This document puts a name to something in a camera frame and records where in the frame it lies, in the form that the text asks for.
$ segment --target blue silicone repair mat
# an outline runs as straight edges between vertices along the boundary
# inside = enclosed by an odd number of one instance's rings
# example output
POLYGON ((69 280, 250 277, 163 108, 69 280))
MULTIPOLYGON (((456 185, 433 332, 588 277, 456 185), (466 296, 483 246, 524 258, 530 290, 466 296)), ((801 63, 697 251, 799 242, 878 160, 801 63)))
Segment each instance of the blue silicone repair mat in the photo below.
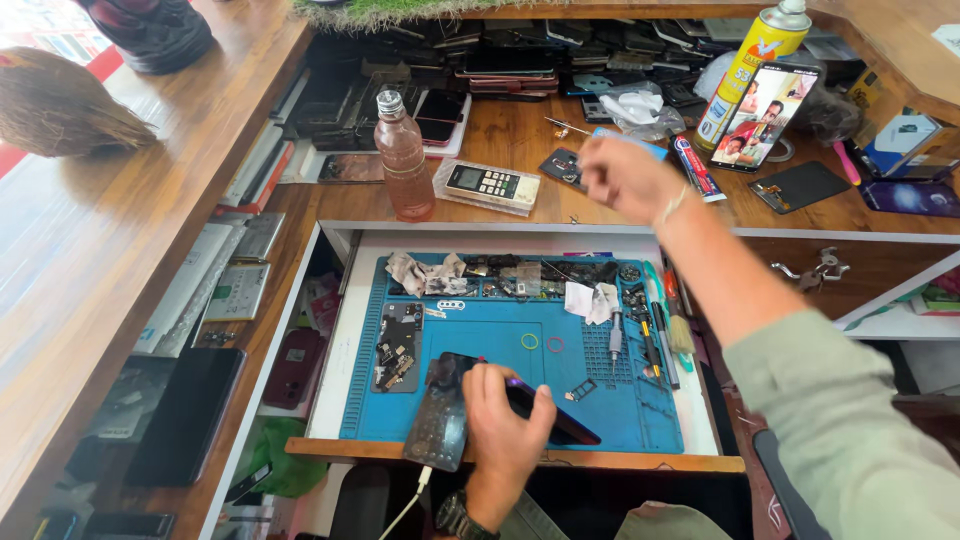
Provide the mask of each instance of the blue silicone repair mat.
MULTIPOLYGON (((410 255, 428 264, 440 264, 447 254, 410 255)), ((638 260, 520 257, 589 263, 614 260, 631 262, 642 271, 638 260)), ((470 278, 471 281, 478 281, 477 297, 424 296, 418 300, 405 294, 395 296, 389 294, 389 289, 398 283, 387 273, 386 265, 385 257, 377 261, 367 317, 350 381, 347 408, 340 428, 341 438, 405 441, 426 387, 424 379, 427 365, 431 358, 450 351, 467 356, 483 356, 488 362, 509 366, 535 388, 543 383, 548 384, 557 406, 603 439, 598 446, 551 445, 550 448, 667 454, 681 454, 684 451, 677 408, 666 374, 662 374, 662 382, 658 382, 652 373, 649 378, 644 374, 644 368, 649 364, 641 355, 646 351, 637 322, 623 318, 624 345, 614 372, 610 359, 612 322, 588 326, 582 317, 564 310, 563 297, 534 298, 523 303, 514 298, 483 297, 483 283, 492 281, 489 278, 470 278), (424 316, 422 350, 418 366, 415 366, 420 378, 417 391, 371 392, 373 366, 376 363, 374 348, 384 303, 419 301, 425 307, 436 309, 438 300, 462 300, 466 307, 459 311, 447 310, 445 319, 424 316), (520 344, 520 338, 525 333, 537 337, 539 346, 534 350, 527 350, 520 344), (558 353, 546 348, 546 340, 552 336, 564 341, 563 349, 558 353), (564 398, 564 393, 587 378, 597 383, 595 390, 579 402, 564 398)), ((621 295, 625 289, 636 284, 621 283, 619 276, 616 279, 621 295)), ((529 336, 526 339, 528 345, 533 343, 529 336)), ((554 350, 561 348, 556 340, 551 341, 550 346, 554 350)))

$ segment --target phone displaying video call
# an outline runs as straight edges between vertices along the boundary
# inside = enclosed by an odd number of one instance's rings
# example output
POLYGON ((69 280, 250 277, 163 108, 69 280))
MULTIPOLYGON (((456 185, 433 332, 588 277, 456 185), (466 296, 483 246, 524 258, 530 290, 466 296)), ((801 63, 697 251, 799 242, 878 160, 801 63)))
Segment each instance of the phone displaying video call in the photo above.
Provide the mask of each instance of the phone displaying video call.
POLYGON ((820 75, 818 68, 809 65, 762 63, 747 84, 709 164, 756 172, 820 75))

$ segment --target black wristwatch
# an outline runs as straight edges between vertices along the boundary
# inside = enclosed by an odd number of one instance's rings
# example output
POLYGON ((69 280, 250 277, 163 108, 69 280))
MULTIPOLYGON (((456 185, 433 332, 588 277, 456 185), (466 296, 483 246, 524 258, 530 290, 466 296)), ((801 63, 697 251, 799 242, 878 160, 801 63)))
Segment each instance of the black wristwatch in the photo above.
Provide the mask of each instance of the black wristwatch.
POLYGON ((449 497, 437 511, 434 528, 460 540, 498 540, 499 532, 490 532, 467 515, 467 493, 460 490, 449 497))

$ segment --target yellow spray can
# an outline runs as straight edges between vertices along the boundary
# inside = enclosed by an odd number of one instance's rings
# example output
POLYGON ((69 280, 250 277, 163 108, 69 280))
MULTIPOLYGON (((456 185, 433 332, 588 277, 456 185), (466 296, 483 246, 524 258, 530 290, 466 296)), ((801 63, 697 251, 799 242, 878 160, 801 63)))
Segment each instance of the yellow spray can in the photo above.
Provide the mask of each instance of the yellow spray can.
POLYGON ((747 91, 747 83, 762 61, 775 60, 797 50, 810 30, 810 17, 805 10, 804 0, 782 0, 760 12, 700 119, 693 137, 697 147, 707 151, 716 148, 733 108, 747 91))

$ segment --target charging cable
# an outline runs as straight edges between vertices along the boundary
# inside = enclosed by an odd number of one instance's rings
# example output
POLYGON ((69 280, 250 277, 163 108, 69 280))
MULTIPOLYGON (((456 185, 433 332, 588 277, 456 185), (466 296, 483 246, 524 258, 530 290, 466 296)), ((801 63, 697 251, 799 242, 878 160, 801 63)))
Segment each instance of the charging cable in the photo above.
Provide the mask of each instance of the charging cable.
POLYGON ((407 513, 407 510, 413 507, 414 503, 417 502, 417 499, 420 498, 420 493, 423 493, 423 488, 426 487, 426 483, 430 481, 430 473, 432 472, 433 472, 432 467, 426 467, 426 466, 423 467, 423 470, 420 471, 420 480, 418 480, 420 485, 417 486, 417 495, 414 495, 414 498, 411 499, 409 503, 407 503, 407 505, 400 512, 400 515, 396 516, 396 519, 394 520, 394 522, 391 523, 389 527, 387 527, 387 530, 383 531, 383 534, 380 535, 379 540, 383 540, 384 538, 386 538, 387 535, 390 534, 390 531, 393 530, 394 527, 396 527, 396 524, 400 522, 400 519, 403 518, 403 516, 407 513))

